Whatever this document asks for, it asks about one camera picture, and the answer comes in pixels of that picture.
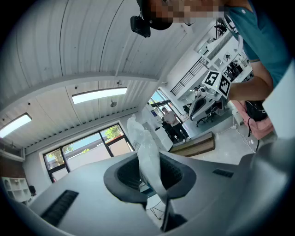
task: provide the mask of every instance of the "black window frame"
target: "black window frame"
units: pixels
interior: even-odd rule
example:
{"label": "black window frame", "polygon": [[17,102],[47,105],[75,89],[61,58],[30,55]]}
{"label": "black window frame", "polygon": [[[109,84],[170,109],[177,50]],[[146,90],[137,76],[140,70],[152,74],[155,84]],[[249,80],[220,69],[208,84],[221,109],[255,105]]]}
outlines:
{"label": "black window frame", "polygon": [[[102,131],[105,131],[105,130],[107,130],[107,129],[113,127],[113,126],[116,126],[116,125],[118,125],[118,126],[120,127],[120,129],[121,129],[122,132],[123,132],[123,135],[120,136],[120,137],[118,137],[118,138],[115,138],[115,139],[112,140],[112,141],[109,141],[108,143],[106,143],[105,140],[103,139],[102,135],[101,135],[101,132],[102,132]],[[68,145],[70,145],[70,144],[72,144],[72,143],[75,143],[75,142],[77,142],[77,141],[80,141],[80,140],[82,140],[82,139],[85,139],[85,138],[90,137],[90,136],[95,135],[95,134],[99,134],[99,135],[100,135],[100,138],[102,139],[102,142],[103,142],[103,144],[104,144],[106,150],[108,151],[108,153],[109,153],[109,155],[110,155],[111,157],[114,157],[114,155],[113,155],[113,153],[111,152],[111,149],[109,148],[109,146],[112,145],[112,144],[114,144],[114,143],[116,143],[116,142],[118,142],[118,141],[120,141],[120,140],[122,140],[122,139],[125,139],[125,141],[128,143],[128,145],[132,148],[132,151],[135,150],[134,147],[132,146],[131,142],[129,141],[128,137],[127,137],[126,134],[124,133],[124,130],[122,129],[120,123],[116,123],[116,124],[110,125],[110,126],[108,126],[108,127],[106,127],[106,128],[103,128],[103,129],[101,129],[101,130],[98,130],[98,131],[96,131],[96,132],[94,132],[94,133],[92,133],[92,134],[90,134],[90,135],[84,136],[84,137],[79,138],[79,139],[77,139],[77,140],[75,140],[75,141],[69,142],[69,143],[67,143],[67,144],[65,144],[65,145],[63,145],[63,146],[60,146],[60,147],[58,147],[58,148],[55,148],[55,149],[53,149],[53,150],[50,151],[50,152],[44,153],[44,154],[43,154],[43,159],[44,159],[44,162],[45,162],[45,166],[46,166],[46,169],[47,169],[47,172],[48,172],[49,178],[50,178],[50,180],[51,180],[52,183],[54,183],[54,177],[53,177],[53,175],[52,175],[54,172],[57,172],[57,171],[59,171],[59,170],[61,170],[61,169],[63,169],[63,168],[66,168],[66,170],[68,171],[68,173],[70,173],[70,171],[71,171],[71,170],[69,169],[69,167],[68,167],[68,164],[67,164],[67,158],[65,157],[65,153],[64,153],[64,151],[63,151],[63,148],[66,147],[66,146],[68,146]],[[45,158],[46,158],[46,155],[49,154],[49,153],[51,153],[51,152],[57,151],[57,150],[60,150],[60,152],[61,152],[61,156],[62,156],[62,158],[63,158],[63,160],[64,160],[64,163],[61,164],[61,165],[59,165],[59,166],[57,166],[57,167],[55,167],[55,168],[52,168],[52,169],[49,170],[49,169],[48,169],[48,162],[47,162],[47,160],[45,159]]]}
{"label": "black window frame", "polygon": [[[176,114],[176,112],[173,110],[173,108],[169,105],[169,103],[171,103],[174,106],[174,108],[179,112],[179,110],[175,107],[175,105],[161,91],[161,89],[157,89],[155,93],[158,93],[158,95],[164,100],[160,101],[160,102],[155,102],[152,98],[150,98],[149,100],[153,101],[153,104],[151,104],[152,107],[159,107],[159,109],[160,109],[161,106],[168,105],[170,107],[170,109]],[[180,121],[180,123],[183,124],[183,121],[180,119],[180,117],[177,114],[176,114],[176,116],[177,116],[178,120]]]}

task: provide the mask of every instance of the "ventilation slot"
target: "ventilation slot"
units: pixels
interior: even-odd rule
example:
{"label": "ventilation slot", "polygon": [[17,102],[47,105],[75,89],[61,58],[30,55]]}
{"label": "ventilation slot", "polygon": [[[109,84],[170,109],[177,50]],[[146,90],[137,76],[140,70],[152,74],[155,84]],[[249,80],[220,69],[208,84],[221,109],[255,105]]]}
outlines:
{"label": "ventilation slot", "polygon": [[66,214],[78,193],[66,190],[55,202],[41,215],[41,217],[53,226],[57,226]]}
{"label": "ventilation slot", "polygon": [[221,169],[216,169],[215,171],[213,171],[213,173],[217,174],[217,175],[222,175],[222,176],[228,177],[228,178],[231,178],[234,175],[234,172],[224,171]]}

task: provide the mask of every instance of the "ceiling light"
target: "ceiling light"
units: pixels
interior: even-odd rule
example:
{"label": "ceiling light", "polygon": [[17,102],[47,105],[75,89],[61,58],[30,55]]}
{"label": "ceiling light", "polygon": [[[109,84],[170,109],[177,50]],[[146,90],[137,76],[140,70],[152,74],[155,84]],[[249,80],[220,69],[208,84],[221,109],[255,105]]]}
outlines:
{"label": "ceiling light", "polygon": [[75,94],[72,96],[72,99],[74,104],[78,104],[80,102],[85,102],[93,99],[125,94],[126,91],[127,87],[99,89],[90,92]]}
{"label": "ceiling light", "polygon": [[2,129],[0,129],[0,137],[4,138],[6,135],[10,134],[11,132],[30,122],[31,120],[32,118],[27,113],[17,117],[16,119],[5,125]]}

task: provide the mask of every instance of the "plastic bag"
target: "plastic bag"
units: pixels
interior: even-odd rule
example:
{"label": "plastic bag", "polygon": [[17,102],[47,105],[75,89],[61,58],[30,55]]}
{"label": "plastic bag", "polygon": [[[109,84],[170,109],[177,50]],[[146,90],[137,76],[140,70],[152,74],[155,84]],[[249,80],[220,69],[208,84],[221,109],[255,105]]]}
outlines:
{"label": "plastic bag", "polygon": [[148,130],[135,121],[133,114],[127,121],[127,129],[139,160],[142,181],[150,186],[166,203],[167,191],[161,181],[161,167],[158,146]]}

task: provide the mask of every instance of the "black camera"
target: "black camera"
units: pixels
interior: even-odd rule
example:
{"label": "black camera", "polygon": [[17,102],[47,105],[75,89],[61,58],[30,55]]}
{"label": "black camera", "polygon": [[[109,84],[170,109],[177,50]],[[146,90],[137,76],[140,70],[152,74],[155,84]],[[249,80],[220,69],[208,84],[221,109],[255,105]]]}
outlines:
{"label": "black camera", "polygon": [[133,16],[130,18],[131,30],[145,38],[151,36],[151,28],[147,23],[139,16]]}

